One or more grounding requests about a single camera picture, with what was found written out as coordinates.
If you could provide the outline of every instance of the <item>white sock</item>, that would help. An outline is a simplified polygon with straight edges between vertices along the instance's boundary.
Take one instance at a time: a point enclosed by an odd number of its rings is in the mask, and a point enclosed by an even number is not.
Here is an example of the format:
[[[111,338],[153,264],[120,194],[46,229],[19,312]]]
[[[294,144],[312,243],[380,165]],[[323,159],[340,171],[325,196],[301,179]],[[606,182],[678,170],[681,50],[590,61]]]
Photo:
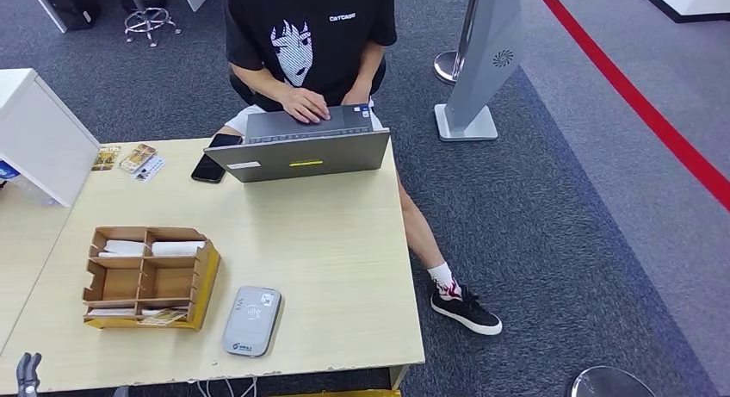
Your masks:
[[[435,268],[431,268],[429,275],[431,279],[436,283],[438,288],[438,294],[446,301],[460,300],[461,299],[461,287],[451,275],[449,264],[443,263]]]

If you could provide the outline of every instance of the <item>white cable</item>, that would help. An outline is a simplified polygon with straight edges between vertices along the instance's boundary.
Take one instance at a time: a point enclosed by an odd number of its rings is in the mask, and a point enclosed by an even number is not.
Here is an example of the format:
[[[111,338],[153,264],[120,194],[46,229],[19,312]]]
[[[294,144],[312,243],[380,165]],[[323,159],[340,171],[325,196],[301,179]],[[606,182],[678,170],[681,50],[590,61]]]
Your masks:
[[[256,387],[256,380],[257,380],[257,378],[256,377],[253,377],[253,379],[251,381],[251,385],[239,397],[245,397],[251,391],[252,388],[253,388],[253,397],[257,397],[258,390],[257,390],[257,387]]]
[[[228,391],[231,393],[231,397],[236,397],[236,394],[233,393],[233,386],[231,386],[231,383],[228,381],[228,379],[227,378],[224,378],[223,380],[226,382],[226,385],[228,386]],[[252,397],[257,397],[258,396],[258,389],[257,389],[257,385],[256,385],[256,381],[257,380],[258,380],[257,377],[252,377],[251,378],[251,385],[239,397],[245,397],[246,395],[248,395],[248,393],[251,390],[253,390],[253,396]],[[210,394],[210,380],[206,380],[206,389],[205,389],[205,391],[203,391],[203,387],[201,387],[201,382],[200,381],[196,381],[195,382],[195,385],[198,387],[198,390],[200,390],[200,392],[201,392],[201,394],[202,394],[203,397],[213,397]]]
[[[196,381],[195,382],[195,385],[198,386],[198,389],[199,390],[201,390],[201,394],[203,394],[203,397],[208,397],[208,395],[205,394],[205,392],[203,391],[203,387],[201,387],[201,382],[200,381]]]
[[[228,391],[231,392],[231,397],[236,397],[236,394],[233,393],[233,387],[231,387],[231,382],[228,381],[227,378],[224,378],[223,380],[226,381],[226,385],[228,386]]]

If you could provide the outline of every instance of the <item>person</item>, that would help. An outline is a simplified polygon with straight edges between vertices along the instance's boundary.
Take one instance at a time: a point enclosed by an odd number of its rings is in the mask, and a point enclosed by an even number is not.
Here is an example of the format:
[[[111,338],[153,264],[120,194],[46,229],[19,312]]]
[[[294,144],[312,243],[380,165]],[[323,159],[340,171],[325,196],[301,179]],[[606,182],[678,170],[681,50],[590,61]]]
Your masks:
[[[248,116],[263,111],[317,123],[329,118],[327,106],[371,102],[397,38],[394,0],[224,0],[224,9],[227,58],[251,106],[219,133],[241,135]],[[398,186],[408,245],[434,281],[431,307],[474,332],[500,333],[502,322],[457,283],[400,179]]]

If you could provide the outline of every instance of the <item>hand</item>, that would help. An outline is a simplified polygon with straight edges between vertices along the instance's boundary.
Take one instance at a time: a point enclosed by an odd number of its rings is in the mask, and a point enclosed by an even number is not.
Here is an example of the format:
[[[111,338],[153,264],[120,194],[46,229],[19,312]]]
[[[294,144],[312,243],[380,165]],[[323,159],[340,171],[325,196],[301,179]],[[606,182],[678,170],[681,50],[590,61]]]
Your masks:
[[[319,119],[330,119],[330,110],[322,95],[313,91],[286,86],[277,100],[284,111],[302,123],[319,123]]]
[[[367,84],[358,84],[352,86],[350,91],[344,96],[343,106],[352,104],[367,104],[370,102],[370,86]]]

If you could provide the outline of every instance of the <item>laptop keyboard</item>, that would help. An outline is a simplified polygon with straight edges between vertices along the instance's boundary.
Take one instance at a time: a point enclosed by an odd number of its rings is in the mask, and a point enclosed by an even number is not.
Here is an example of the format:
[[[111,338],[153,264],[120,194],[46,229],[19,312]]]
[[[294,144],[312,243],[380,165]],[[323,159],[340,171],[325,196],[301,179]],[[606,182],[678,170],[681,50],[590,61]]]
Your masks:
[[[253,145],[256,143],[271,143],[272,141],[309,139],[312,137],[341,136],[343,134],[369,133],[372,131],[373,131],[372,127],[343,128],[341,130],[331,130],[329,132],[312,132],[312,133],[283,134],[283,135],[279,135],[279,136],[254,137],[251,139],[247,139],[246,143]]]

